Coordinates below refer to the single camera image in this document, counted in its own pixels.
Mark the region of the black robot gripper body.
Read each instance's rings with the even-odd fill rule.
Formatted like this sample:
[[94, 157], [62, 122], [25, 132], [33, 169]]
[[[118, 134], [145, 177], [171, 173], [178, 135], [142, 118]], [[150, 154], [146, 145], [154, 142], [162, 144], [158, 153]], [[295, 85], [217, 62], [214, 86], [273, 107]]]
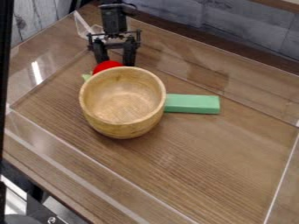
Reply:
[[135, 51], [142, 44], [142, 31], [130, 31], [127, 17], [137, 12], [137, 6], [123, 0], [99, 0], [103, 31], [87, 34], [89, 49], [105, 52], [109, 49]]

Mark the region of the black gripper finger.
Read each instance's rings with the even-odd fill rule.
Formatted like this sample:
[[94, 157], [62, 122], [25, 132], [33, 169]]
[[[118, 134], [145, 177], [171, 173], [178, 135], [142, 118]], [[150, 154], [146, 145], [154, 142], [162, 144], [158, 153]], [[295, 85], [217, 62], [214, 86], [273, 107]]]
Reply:
[[95, 54], [98, 63], [102, 63], [110, 60], [109, 50], [106, 49], [106, 45], [101, 39], [97, 39], [94, 42], [94, 54]]
[[137, 64], [137, 42], [127, 41], [125, 43], [125, 54], [123, 54], [123, 64], [133, 67]]

